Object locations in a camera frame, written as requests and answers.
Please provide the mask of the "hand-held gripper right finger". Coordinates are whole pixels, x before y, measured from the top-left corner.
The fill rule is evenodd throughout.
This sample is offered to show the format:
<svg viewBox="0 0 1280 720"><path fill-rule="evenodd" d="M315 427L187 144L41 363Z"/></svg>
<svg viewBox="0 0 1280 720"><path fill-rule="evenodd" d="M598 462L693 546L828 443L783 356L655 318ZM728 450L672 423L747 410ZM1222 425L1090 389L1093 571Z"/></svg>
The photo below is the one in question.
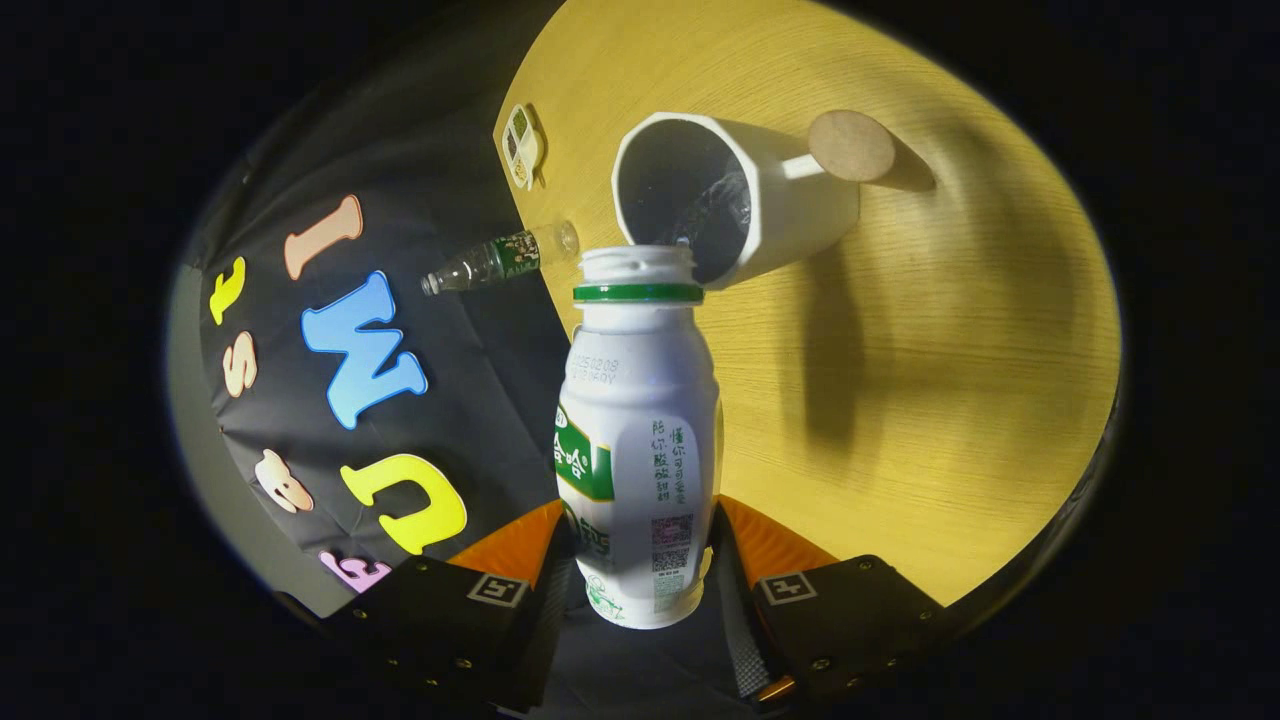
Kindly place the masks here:
<svg viewBox="0 0 1280 720"><path fill-rule="evenodd" d="M836 559L726 495L710 538L739 693L760 712L883 685L945 637L945 607L873 553Z"/></svg>

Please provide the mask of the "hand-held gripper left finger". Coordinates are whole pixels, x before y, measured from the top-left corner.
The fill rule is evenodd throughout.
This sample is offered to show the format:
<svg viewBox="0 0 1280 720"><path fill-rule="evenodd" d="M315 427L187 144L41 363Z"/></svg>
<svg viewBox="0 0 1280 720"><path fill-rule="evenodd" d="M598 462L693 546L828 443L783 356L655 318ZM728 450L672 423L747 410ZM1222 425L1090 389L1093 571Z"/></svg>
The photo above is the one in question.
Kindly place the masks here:
<svg viewBox="0 0 1280 720"><path fill-rule="evenodd" d="M451 561L403 561L320 630L436 702L525 712L541 702L572 571L573 529L554 500Z"/></svg>

